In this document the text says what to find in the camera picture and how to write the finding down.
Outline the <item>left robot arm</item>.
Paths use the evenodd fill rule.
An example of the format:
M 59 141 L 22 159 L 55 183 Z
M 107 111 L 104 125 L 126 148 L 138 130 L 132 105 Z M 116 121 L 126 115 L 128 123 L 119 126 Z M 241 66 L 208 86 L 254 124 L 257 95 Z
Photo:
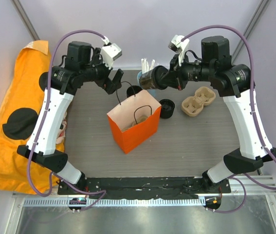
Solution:
M 109 78 L 112 65 L 122 54 L 115 43 L 102 48 L 80 41 L 69 43 L 62 63 L 54 66 L 51 73 L 51 88 L 45 89 L 43 109 L 40 112 L 34 131 L 25 145 L 18 146 L 17 153 L 51 170 L 69 182 L 69 189 L 76 195 L 85 191 L 85 175 L 75 168 L 66 153 L 56 149 L 56 138 L 70 103 L 77 90 L 85 82 L 95 82 L 107 94 L 121 88 L 123 71 L 117 70 L 113 79 Z

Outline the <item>black paper coffee cup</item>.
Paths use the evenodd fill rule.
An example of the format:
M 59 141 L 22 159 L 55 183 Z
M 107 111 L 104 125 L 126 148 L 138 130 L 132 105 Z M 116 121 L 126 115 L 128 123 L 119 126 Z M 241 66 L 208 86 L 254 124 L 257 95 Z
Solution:
M 154 70 L 150 70 L 146 73 L 141 74 L 139 77 L 139 85 L 142 89 L 157 89 L 157 84 L 154 79 Z

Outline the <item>black plastic cup lid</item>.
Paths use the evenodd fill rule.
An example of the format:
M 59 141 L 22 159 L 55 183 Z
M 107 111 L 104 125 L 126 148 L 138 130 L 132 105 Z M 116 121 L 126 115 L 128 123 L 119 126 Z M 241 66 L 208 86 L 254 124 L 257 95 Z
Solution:
M 167 88 L 167 85 L 164 82 L 164 76 L 168 73 L 168 69 L 164 66 L 156 66 L 154 68 L 154 82 L 155 86 L 159 90 L 164 90 Z

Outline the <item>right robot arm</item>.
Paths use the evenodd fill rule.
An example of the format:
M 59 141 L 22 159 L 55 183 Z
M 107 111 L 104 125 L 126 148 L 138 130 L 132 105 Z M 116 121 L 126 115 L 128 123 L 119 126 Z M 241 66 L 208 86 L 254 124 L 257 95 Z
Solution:
M 239 138 L 239 148 L 226 154 L 216 166 L 203 173 L 202 188 L 214 192 L 224 179 L 232 175 L 253 172 L 276 157 L 276 148 L 267 142 L 260 145 L 251 109 L 250 68 L 233 65 L 229 40 L 212 36 L 201 40 L 202 58 L 189 62 L 186 51 L 189 40 L 175 35 L 169 48 L 176 52 L 170 69 L 162 77 L 164 87 L 182 90 L 188 81 L 209 81 L 226 104 Z

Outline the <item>brown pulp cup carrier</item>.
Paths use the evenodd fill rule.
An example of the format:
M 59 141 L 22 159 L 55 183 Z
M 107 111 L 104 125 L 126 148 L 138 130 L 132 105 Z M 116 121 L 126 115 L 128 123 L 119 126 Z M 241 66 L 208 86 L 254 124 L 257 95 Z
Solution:
M 199 115 L 204 106 L 210 105 L 216 98 L 216 93 L 208 87 L 200 87 L 194 96 L 189 96 L 181 103 L 181 110 L 189 117 Z

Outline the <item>orange paper bag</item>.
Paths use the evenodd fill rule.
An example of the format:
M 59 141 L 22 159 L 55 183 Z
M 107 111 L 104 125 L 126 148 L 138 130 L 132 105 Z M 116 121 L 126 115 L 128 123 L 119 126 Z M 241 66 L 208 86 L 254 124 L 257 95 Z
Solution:
M 157 132 L 162 106 L 146 90 L 118 102 L 107 117 L 113 139 L 127 154 Z

